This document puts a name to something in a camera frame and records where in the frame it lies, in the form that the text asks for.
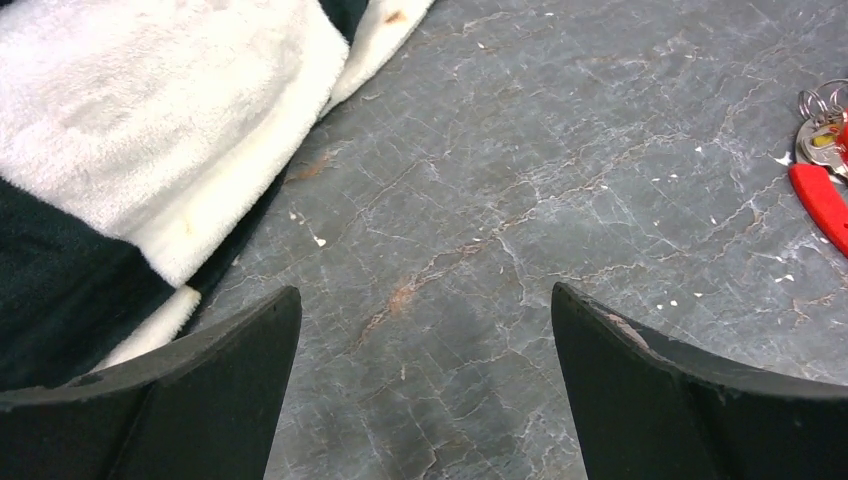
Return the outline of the large metal keyring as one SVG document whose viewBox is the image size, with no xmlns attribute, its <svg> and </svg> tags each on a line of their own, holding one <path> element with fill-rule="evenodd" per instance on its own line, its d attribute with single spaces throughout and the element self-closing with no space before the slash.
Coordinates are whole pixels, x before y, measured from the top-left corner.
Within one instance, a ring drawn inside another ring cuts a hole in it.
<svg viewBox="0 0 848 480">
<path fill-rule="evenodd" d="M 797 108 L 805 121 L 815 126 L 844 123 L 847 120 L 847 79 L 832 79 L 797 95 Z"/>
</svg>

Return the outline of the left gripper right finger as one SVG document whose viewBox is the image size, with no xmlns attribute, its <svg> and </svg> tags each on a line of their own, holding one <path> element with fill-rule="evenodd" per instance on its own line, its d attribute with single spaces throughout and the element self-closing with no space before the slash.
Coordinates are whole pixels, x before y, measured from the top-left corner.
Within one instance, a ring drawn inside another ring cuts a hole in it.
<svg viewBox="0 0 848 480">
<path fill-rule="evenodd" d="M 553 287 L 551 324 L 591 479 L 843 479 L 847 389 L 739 363 Z"/>
</svg>

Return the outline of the silver key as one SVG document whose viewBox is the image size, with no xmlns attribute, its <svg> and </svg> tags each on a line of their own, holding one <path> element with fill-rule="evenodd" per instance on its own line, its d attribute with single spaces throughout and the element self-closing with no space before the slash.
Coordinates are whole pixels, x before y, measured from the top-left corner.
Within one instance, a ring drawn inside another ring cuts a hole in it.
<svg viewBox="0 0 848 480">
<path fill-rule="evenodd" d="M 847 163 L 838 135 L 843 130 L 842 118 L 823 120 L 807 119 L 799 128 L 795 139 L 795 160 L 824 167 L 835 182 L 847 183 Z"/>
</svg>

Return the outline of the red key tag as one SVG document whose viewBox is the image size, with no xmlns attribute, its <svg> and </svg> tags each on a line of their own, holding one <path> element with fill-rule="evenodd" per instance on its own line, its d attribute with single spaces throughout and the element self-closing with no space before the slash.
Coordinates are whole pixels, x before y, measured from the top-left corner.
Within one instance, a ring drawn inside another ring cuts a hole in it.
<svg viewBox="0 0 848 480">
<path fill-rule="evenodd" d="M 838 141 L 847 163 L 847 128 L 844 125 Z M 796 196 L 816 226 L 847 257 L 847 200 L 828 170 L 795 160 L 789 166 L 788 175 Z"/>
</svg>

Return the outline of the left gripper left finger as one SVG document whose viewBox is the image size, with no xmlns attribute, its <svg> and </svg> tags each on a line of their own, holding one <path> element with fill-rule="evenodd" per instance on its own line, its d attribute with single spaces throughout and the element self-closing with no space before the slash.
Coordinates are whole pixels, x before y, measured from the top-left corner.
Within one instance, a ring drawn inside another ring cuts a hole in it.
<svg viewBox="0 0 848 480">
<path fill-rule="evenodd" d="M 259 479 L 297 350 L 298 289 L 54 389 L 1 396 L 5 479 Z"/>
</svg>

